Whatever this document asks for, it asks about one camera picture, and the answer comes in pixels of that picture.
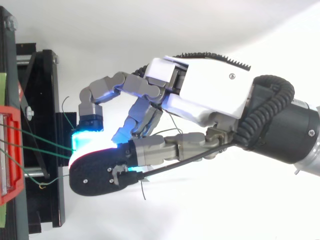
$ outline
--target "black metal frame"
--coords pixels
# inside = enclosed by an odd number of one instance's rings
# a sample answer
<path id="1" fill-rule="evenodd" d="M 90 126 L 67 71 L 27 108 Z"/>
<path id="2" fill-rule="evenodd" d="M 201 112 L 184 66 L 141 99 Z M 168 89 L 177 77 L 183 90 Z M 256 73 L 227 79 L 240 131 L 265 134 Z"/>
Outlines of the black metal frame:
<path id="1" fill-rule="evenodd" d="M 52 50 L 36 52 L 35 43 L 17 44 L 17 55 L 30 55 L 28 65 L 18 65 L 18 77 L 27 105 L 21 100 L 21 114 L 30 106 L 34 116 L 29 121 L 22 117 L 22 129 L 47 139 L 51 142 L 71 148 L 72 128 L 65 117 L 59 112 L 57 65 Z M 76 124 L 76 113 L 66 113 L 70 121 Z M 51 144 L 23 135 L 23 144 L 53 153 L 71 156 L 71 152 L 61 150 Z M 69 161 L 46 153 L 23 150 L 24 165 L 41 167 L 44 177 L 40 182 L 50 182 L 63 176 L 62 167 Z M 52 222 L 54 228 L 61 227 L 65 222 L 64 180 L 60 178 L 44 189 L 39 188 L 26 178 L 26 196 L 28 209 L 29 233 L 40 233 L 41 223 Z"/>

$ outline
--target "white wall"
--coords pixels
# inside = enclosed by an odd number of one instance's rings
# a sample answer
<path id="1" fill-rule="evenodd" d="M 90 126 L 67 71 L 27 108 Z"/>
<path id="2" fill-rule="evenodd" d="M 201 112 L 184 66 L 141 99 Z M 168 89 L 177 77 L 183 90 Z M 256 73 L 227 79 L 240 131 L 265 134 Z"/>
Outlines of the white wall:
<path id="1" fill-rule="evenodd" d="M 286 78 L 297 99 L 319 105 L 320 4 L 314 2 L 0 0 L 19 21 L 17 42 L 37 42 L 39 50 L 59 55 L 60 103 L 70 96 L 66 111 L 77 110 L 79 92 L 91 81 L 182 51 L 230 53 L 256 75 Z M 123 94 L 103 106 L 110 137 L 134 101 Z M 204 131 L 176 122 L 185 132 Z M 156 130 L 172 127 L 164 114 Z M 31 239 L 319 239 L 320 178 L 294 171 L 229 149 L 155 176 L 144 184 L 147 201 L 139 184 L 82 197 L 65 178 L 65 224 L 43 224 Z"/>

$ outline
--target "thin wire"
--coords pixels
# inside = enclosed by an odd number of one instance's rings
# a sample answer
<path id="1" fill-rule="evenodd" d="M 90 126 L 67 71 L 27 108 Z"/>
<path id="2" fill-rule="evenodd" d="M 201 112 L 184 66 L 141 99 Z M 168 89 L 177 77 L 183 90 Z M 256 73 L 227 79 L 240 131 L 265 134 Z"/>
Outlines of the thin wire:
<path id="1" fill-rule="evenodd" d="M 158 131 L 154 134 L 152 134 L 151 136 L 153 135 L 157 135 L 157 134 L 161 134 L 161 133 L 164 133 L 164 132 L 168 132 L 168 131 L 172 131 L 172 130 L 177 130 L 176 128 L 170 128 L 170 129 L 166 129 L 166 130 L 162 130 L 162 131 Z"/>
<path id="2" fill-rule="evenodd" d="M 142 191 L 143 198 L 144 200 L 147 200 L 144 192 L 144 186 L 142 185 L 142 181 L 140 181 L 140 183 L 141 183 L 141 191 Z"/>
<path id="3" fill-rule="evenodd" d="M 183 132 L 180 128 L 178 128 L 178 126 L 177 126 L 174 118 L 172 117 L 171 113 L 168 112 L 168 114 L 169 114 L 169 116 L 170 116 L 170 118 L 171 118 L 171 120 L 172 120 L 172 122 L 173 122 L 173 124 L 174 124 L 174 126 L 175 126 L 175 129 L 177 129 L 177 131 L 178 131 L 180 134 L 183 134 L 184 132 Z"/>
<path id="4" fill-rule="evenodd" d="M 67 98 L 69 98 L 69 96 L 67 96 L 67 97 L 63 100 L 61 108 L 62 108 L 63 115 L 65 116 L 66 120 L 69 122 L 70 126 L 72 127 L 72 130 L 75 130 L 74 126 L 72 125 L 72 123 L 70 122 L 69 118 L 67 117 L 67 115 L 66 115 L 66 113 L 65 113 L 65 111 L 64 111 L 64 103 L 65 103 L 65 101 L 67 100 Z"/>
<path id="5" fill-rule="evenodd" d="M 3 152 L 9 159 L 11 159 L 19 168 L 22 169 L 22 171 L 35 183 L 35 184 L 38 184 L 39 187 L 41 186 L 48 186 L 50 184 L 52 184 L 53 182 L 57 181 L 58 179 L 60 178 L 63 178 L 63 177 L 67 177 L 69 176 L 68 175 L 63 175 L 63 176 L 58 176 L 56 177 L 55 179 L 53 179 L 52 181 L 50 182 L 38 182 L 37 180 L 35 180 L 32 176 L 29 175 L 29 173 L 26 171 L 26 169 L 20 165 L 20 163 L 18 163 L 12 156 L 10 156 L 8 153 L 6 153 L 6 151 L 4 151 L 2 148 L 0 148 L 0 151 Z"/>
<path id="6" fill-rule="evenodd" d="M 34 135 L 34 134 L 32 134 L 32 133 L 30 133 L 30 132 L 28 132 L 28 131 L 22 130 L 22 129 L 20 129 L 20 128 L 17 128 L 17 127 L 14 127 L 14 126 L 5 125 L 5 124 L 2 124 L 2 123 L 0 123 L 0 126 L 4 126 L 4 127 L 6 127 L 6 128 L 14 129 L 14 130 L 20 131 L 20 132 L 22 132 L 22 133 L 24 133 L 24 134 L 28 134 L 28 135 L 34 137 L 35 139 L 39 139 L 39 140 L 41 140 L 41 141 L 43 141 L 43 142 L 45 142 L 45 143 L 54 145 L 54 146 L 56 146 L 56 147 L 58 147 L 58 148 L 66 149 L 66 150 L 69 150 L 69 151 L 73 151 L 73 149 L 70 148 L 70 147 L 66 147 L 66 146 L 59 145 L 59 144 L 57 144 L 57 143 L 54 143 L 54 142 L 52 142 L 52 141 L 49 141 L 49 140 L 47 140 L 47 139 L 44 139 L 44 138 L 39 137 L 39 136 L 37 136 L 37 135 Z"/>
<path id="7" fill-rule="evenodd" d="M 58 154 L 58 153 L 54 153 L 54 152 L 51 152 L 51 151 L 46 151 L 46 150 L 42 150 L 42 149 L 30 147 L 30 146 L 17 145 L 17 144 L 8 142 L 8 141 L 4 141 L 2 139 L 0 139 L 0 142 L 4 142 L 5 144 L 12 145 L 12 146 L 19 147 L 19 148 L 23 148 L 23 149 L 38 151 L 38 152 L 41 152 L 41 153 L 44 153 L 44 154 L 50 154 L 50 155 L 53 155 L 53 156 L 56 156 L 56 157 L 60 157 L 60 158 L 63 158 L 63 159 L 70 159 L 70 157 L 64 156 L 64 155 L 61 155 L 61 154 Z"/>

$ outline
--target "red clamp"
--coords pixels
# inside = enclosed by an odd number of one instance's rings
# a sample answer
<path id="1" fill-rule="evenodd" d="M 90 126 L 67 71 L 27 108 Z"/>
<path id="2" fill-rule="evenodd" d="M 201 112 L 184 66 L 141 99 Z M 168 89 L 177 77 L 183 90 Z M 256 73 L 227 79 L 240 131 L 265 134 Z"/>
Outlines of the red clamp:
<path id="1" fill-rule="evenodd" d="M 21 129 L 20 110 L 12 106 L 0 106 L 0 123 Z M 19 130 L 0 125 L 0 148 L 23 166 L 22 135 Z M 0 151 L 0 205 L 15 198 L 24 189 L 23 170 Z"/>

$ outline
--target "robotic hand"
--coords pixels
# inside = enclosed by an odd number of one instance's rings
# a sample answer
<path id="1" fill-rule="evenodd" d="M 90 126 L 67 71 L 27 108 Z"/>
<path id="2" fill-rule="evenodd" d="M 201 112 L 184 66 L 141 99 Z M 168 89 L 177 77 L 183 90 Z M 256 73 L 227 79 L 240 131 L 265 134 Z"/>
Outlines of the robotic hand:
<path id="1" fill-rule="evenodd" d="M 294 99 L 294 87 L 273 75 L 250 76 L 250 66 L 214 53 L 154 58 L 132 74 L 92 82 L 80 93 L 78 131 L 103 130 L 105 103 L 120 92 L 137 96 L 112 141 L 117 148 L 71 158 L 71 189 L 84 196 L 119 191 L 145 177 L 237 146 L 320 176 L 319 111 Z M 163 110 L 208 127 L 150 136 Z M 179 162 L 147 172 L 130 167 Z"/>

